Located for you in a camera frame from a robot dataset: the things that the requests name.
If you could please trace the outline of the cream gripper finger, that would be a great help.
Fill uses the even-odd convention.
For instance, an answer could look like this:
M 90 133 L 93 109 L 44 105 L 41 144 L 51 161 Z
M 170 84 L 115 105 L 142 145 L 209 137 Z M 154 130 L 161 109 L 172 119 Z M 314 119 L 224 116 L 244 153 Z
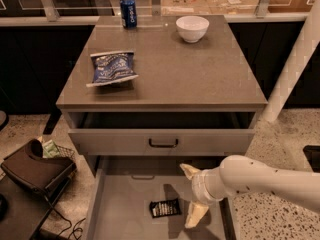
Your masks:
M 208 205 L 202 204 L 198 201 L 191 201 L 188 208 L 185 227 L 188 229 L 196 227 L 208 210 Z
M 191 180 L 199 172 L 198 168 L 195 168 L 195 167 L 193 167 L 189 164 L 185 164 L 185 163 L 181 163 L 180 168 L 182 169 L 182 171 L 184 172 L 184 174 L 188 180 Z

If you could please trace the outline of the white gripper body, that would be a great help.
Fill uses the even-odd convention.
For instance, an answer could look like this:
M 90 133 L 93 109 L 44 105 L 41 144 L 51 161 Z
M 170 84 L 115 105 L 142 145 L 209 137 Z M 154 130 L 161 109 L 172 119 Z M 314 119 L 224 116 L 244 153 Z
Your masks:
M 212 205 L 224 198 L 224 185 L 218 168 L 197 172 L 191 180 L 192 192 L 197 201 Z

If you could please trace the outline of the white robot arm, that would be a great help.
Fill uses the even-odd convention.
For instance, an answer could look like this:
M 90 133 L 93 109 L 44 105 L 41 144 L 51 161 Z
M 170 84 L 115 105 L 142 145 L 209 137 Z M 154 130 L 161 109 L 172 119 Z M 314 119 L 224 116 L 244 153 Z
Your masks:
M 320 42 L 320 0 L 315 0 L 263 111 L 269 122 L 277 119 L 306 64 Z M 209 207 L 244 193 L 269 193 L 314 212 L 320 211 L 320 175 L 269 167 L 246 156 L 231 155 L 214 169 L 180 165 L 191 181 L 193 200 L 185 226 L 194 228 Z

